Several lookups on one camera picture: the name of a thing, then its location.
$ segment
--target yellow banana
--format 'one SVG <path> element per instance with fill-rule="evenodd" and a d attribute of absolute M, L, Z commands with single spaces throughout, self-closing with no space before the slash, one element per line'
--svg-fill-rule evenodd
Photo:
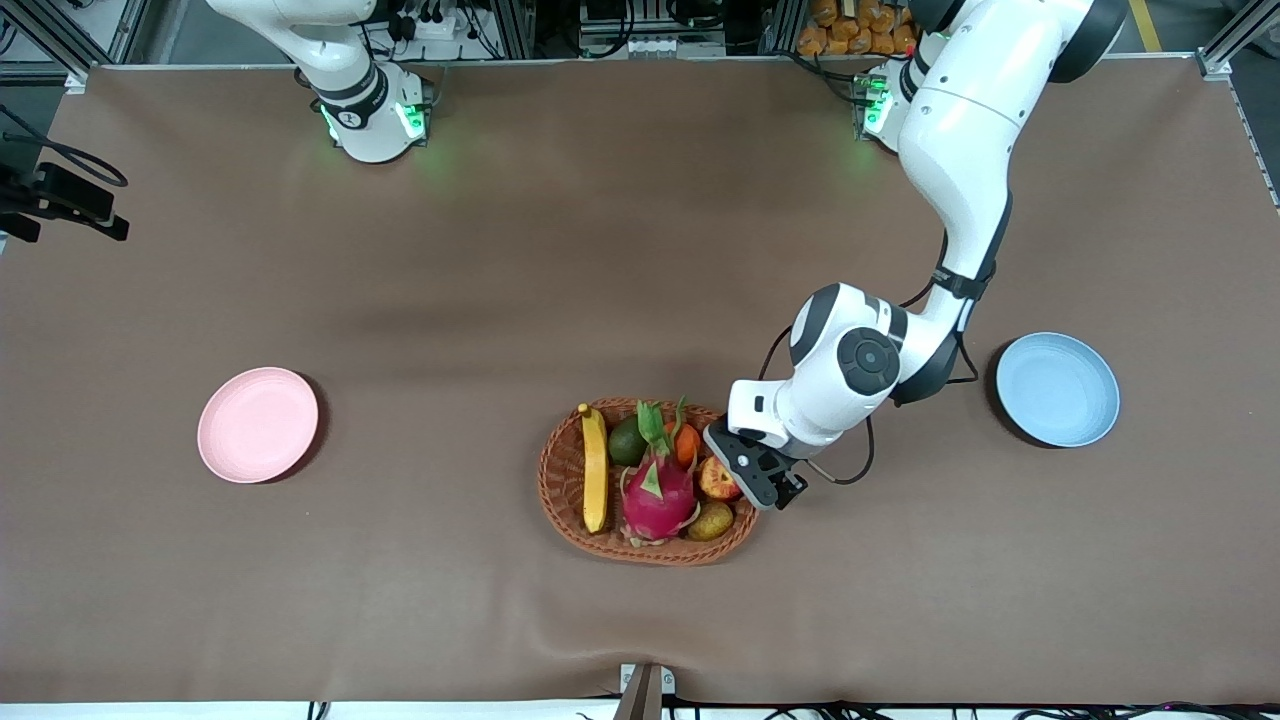
<path fill-rule="evenodd" d="M 608 434 L 604 415 L 588 404 L 577 406 L 582 418 L 582 521 L 589 533 L 604 529 L 604 515 L 609 506 Z"/>

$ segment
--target apple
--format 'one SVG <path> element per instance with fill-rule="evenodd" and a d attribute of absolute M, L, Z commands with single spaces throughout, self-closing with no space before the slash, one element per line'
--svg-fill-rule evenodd
<path fill-rule="evenodd" d="M 703 461 L 703 466 L 698 470 L 698 487 L 707 497 L 726 502 L 742 495 L 733 475 L 728 474 L 714 455 Z"/>

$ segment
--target pink dragon fruit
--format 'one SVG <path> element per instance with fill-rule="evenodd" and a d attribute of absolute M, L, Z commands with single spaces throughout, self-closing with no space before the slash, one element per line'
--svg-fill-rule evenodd
<path fill-rule="evenodd" d="M 694 496 L 694 462 L 681 468 L 673 438 L 685 423 L 685 398 L 676 407 L 671 433 L 663 427 L 662 410 L 654 404 L 636 404 L 640 436 L 649 443 L 640 468 L 622 474 L 622 533 L 631 544 L 660 544 L 676 537 L 698 518 Z"/>

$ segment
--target wicker basket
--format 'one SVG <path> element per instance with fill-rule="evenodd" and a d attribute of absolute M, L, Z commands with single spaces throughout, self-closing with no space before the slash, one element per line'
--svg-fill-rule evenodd
<path fill-rule="evenodd" d="M 591 406 L 604 415 L 605 425 L 612 428 L 627 415 L 635 413 L 636 398 L 605 397 L 591 402 Z M 675 419 L 676 404 L 663 402 L 662 414 L 668 421 Z M 719 418 L 716 413 L 698 405 L 685 406 L 685 420 L 699 432 Z M 699 462 L 707 450 L 699 452 Z M 746 539 L 759 519 L 759 511 L 745 498 L 733 501 L 733 527 L 723 536 L 710 542 L 695 542 L 673 538 L 663 544 L 634 547 L 622 537 L 621 521 L 622 498 L 618 493 L 618 480 L 622 468 L 609 466 L 609 518 L 604 530 L 590 534 L 582 524 L 582 429 L 577 413 L 571 413 L 552 433 L 538 461 L 538 495 L 543 501 L 547 518 L 564 539 L 577 547 L 609 560 L 623 562 L 645 562 L 649 565 L 705 565 L 728 555 Z"/>

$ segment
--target blue plate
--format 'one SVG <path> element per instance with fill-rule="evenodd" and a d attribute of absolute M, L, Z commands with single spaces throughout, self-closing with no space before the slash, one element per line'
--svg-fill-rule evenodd
<path fill-rule="evenodd" d="M 996 393 L 1019 428 L 1059 447 L 1097 442 L 1120 416 L 1120 386 L 1107 361 L 1059 333 L 1015 340 L 996 365 Z"/>

